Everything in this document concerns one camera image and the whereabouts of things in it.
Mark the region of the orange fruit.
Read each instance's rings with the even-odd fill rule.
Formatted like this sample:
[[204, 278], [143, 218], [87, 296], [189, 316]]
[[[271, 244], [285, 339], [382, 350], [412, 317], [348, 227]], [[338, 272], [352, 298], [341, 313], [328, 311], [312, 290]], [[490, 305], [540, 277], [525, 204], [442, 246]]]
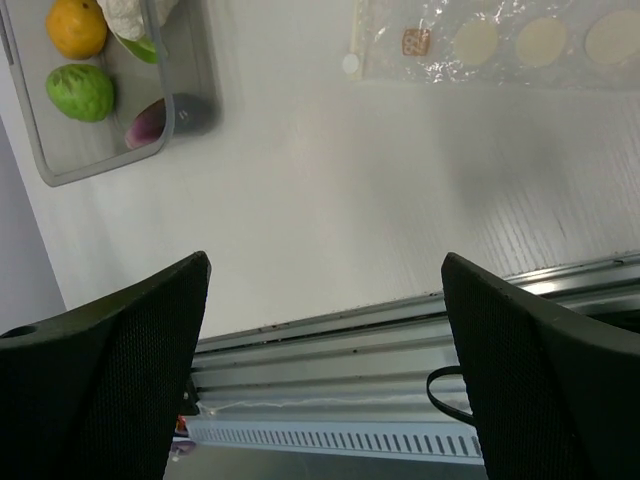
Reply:
[[63, 57], [87, 60], [104, 48], [108, 27], [94, 0], [57, 0], [45, 21], [47, 34]]

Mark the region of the clear dotted zip bag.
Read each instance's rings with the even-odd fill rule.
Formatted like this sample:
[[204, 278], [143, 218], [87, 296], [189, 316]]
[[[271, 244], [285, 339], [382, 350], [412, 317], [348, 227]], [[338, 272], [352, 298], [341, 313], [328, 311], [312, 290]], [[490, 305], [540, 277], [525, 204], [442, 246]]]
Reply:
[[639, 88], [636, 1], [358, 1], [353, 80]]

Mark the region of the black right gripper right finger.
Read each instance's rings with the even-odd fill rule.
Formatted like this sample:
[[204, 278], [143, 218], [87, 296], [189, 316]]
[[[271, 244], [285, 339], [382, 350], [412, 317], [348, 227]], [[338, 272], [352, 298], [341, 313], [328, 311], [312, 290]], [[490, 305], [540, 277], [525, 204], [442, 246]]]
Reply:
[[444, 299], [491, 479], [639, 475], [639, 327], [533, 295], [457, 254]]

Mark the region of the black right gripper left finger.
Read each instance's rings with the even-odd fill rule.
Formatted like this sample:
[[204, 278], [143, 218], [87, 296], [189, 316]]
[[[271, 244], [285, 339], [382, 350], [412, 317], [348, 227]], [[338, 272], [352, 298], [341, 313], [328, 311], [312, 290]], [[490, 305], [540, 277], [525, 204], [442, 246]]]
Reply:
[[204, 318], [196, 252], [1, 337], [5, 479], [163, 477]]

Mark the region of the green custard apple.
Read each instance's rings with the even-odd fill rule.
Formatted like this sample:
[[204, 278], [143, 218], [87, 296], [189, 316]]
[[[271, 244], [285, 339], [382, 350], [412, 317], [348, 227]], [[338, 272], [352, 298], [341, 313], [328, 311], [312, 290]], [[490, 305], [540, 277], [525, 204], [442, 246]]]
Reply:
[[70, 63], [58, 67], [47, 76], [45, 88], [62, 114], [80, 122], [103, 121], [114, 109], [114, 84], [94, 65]]

